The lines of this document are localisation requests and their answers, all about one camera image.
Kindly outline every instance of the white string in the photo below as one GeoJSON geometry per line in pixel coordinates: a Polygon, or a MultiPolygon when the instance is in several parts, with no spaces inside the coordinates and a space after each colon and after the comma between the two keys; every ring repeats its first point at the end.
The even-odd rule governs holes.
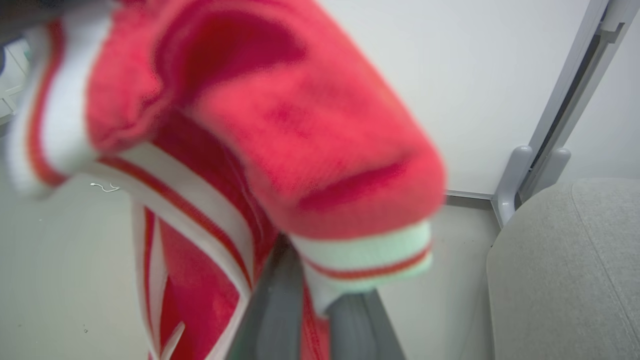
{"type": "Polygon", "coordinates": [[[118,190],[118,189],[120,188],[119,186],[118,186],[118,187],[115,187],[115,186],[111,185],[111,183],[109,183],[109,186],[110,186],[110,187],[112,187],[112,190],[105,190],[105,189],[104,189],[104,186],[102,186],[102,185],[100,185],[100,184],[96,184],[96,183],[91,183],[91,184],[89,184],[89,185],[91,185],[91,186],[99,186],[99,187],[101,187],[101,188],[102,188],[102,191],[103,191],[103,192],[106,192],[106,193],[114,192],[114,191],[116,191],[116,190],[118,190]]]}

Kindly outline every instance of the gray floor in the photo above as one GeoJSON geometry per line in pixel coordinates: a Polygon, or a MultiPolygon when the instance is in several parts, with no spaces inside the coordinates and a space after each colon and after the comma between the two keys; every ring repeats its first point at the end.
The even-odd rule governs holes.
{"type": "MultiPolygon", "coordinates": [[[[127,194],[78,176],[47,201],[19,199],[2,157],[0,359],[146,359],[127,194]]],[[[484,262],[495,217],[445,206],[434,234],[431,271],[380,291],[405,354],[490,359],[484,262]]]]}

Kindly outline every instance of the gray fabric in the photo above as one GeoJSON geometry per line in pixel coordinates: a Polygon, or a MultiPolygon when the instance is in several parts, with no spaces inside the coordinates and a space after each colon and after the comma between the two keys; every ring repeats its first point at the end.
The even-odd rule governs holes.
{"type": "Polygon", "coordinates": [[[640,182],[556,184],[487,258],[495,358],[640,359],[640,182]]]}

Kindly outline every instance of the red garment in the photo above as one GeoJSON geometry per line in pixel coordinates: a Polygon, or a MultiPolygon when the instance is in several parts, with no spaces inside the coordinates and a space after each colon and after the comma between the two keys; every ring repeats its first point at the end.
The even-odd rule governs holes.
{"type": "Polygon", "coordinates": [[[328,357],[311,305],[429,266],[442,164],[312,1],[98,2],[27,38],[14,182],[82,171],[132,194],[154,359],[224,356],[277,231],[313,302],[304,359],[328,357]]]}

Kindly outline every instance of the white partition panel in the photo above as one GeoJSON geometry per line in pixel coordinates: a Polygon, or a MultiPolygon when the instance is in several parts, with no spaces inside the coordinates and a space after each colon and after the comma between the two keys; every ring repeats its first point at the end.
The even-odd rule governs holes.
{"type": "Polygon", "coordinates": [[[529,143],[589,4],[320,2],[437,144],[448,189],[472,193],[493,193],[511,151],[529,143]]]}
{"type": "Polygon", "coordinates": [[[564,147],[571,159],[559,181],[640,179],[640,20],[631,23],[564,147]]]}

